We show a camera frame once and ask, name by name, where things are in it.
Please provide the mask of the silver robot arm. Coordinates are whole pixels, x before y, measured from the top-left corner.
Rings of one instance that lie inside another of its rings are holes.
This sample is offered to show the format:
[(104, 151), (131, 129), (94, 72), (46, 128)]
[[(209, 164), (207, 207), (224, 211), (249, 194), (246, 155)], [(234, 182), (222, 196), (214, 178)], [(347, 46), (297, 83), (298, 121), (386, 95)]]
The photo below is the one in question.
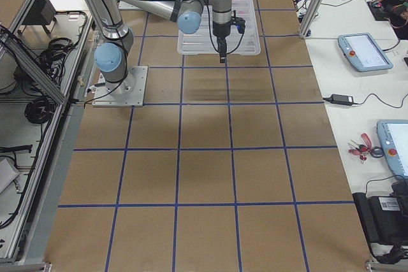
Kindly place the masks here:
[(245, 20), (238, 17), (232, 10), (232, 0), (90, 0), (93, 3), (92, 14), (103, 23), (104, 35), (113, 34), (109, 41), (122, 39), (127, 32), (119, 11), (119, 2), (131, 4), (143, 11), (169, 20), (177, 24), (184, 34), (194, 34), (201, 24), (204, 11), (208, 13), (212, 25), (208, 27), (210, 42), (219, 55), (219, 61), (224, 63), (231, 53), (227, 46), (227, 37), (231, 28), (236, 27), (240, 34), (245, 33)]

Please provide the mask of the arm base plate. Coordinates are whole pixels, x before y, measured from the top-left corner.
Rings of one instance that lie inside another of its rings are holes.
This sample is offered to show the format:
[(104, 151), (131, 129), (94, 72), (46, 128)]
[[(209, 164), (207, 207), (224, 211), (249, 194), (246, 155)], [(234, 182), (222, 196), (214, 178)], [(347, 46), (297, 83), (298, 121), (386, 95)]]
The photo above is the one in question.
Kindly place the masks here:
[(132, 4), (129, 4), (129, 3), (125, 2), (125, 1), (119, 1), (118, 4), (119, 4), (119, 9), (120, 10), (140, 10), (139, 7), (137, 7), (135, 5), (132, 5)]
[(100, 73), (98, 81), (104, 85), (94, 91), (92, 105), (95, 107), (143, 106), (147, 75), (147, 66), (130, 66), (127, 69), (127, 78), (116, 88), (116, 85), (106, 83), (105, 77)]

